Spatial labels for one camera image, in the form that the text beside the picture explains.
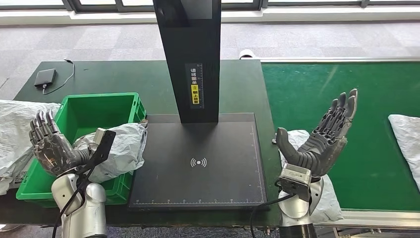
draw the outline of yellow label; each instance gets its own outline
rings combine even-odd
[[[198,97],[198,85],[192,84],[191,85],[191,98],[193,100],[193,104],[200,104],[200,99]]]

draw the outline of black stand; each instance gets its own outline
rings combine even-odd
[[[219,115],[220,0],[154,0],[179,115],[149,115],[129,208],[266,202],[253,113]]]

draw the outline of black scanning platform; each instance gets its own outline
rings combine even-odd
[[[266,202],[253,113],[218,123],[149,115],[145,163],[134,173],[129,209],[251,209]]]

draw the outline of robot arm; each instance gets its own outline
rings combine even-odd
[[[309,139],[297,151],[289,143],[286,129],[277,130],[275,141],[287,161],[277,180],[281,188],[278,197],[293,195],[278,203],[281,237],[316,237],[310,215],[322,195],[322,176],[331,169],[347,144],[346,134],[356,112],[357,96],[357,89],[353,89],[348,99],[345,93],[334,99]]]
[[[39,111],[31,121],[29,137],[34,155],[44,170],[57,176],[51,190],[60,217],[53,230],[55,237],[59,219],[62,224],[62,238],[105,238],[105,201],[104,188],[90,183],[88,178],[94,167],[108,158],[115,138],[115,132],[106,130],[95,136],[99,144],[96,151],[75,150],[60,133],[51,111]]]

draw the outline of wireless charging symbol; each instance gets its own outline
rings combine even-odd
[[[196,160],[194,158],[191,159],[190,165],[192,168],[194,168],[196,165],[201,165],[203,167],[207,166],[207,159],[203,158],[202,160]]]

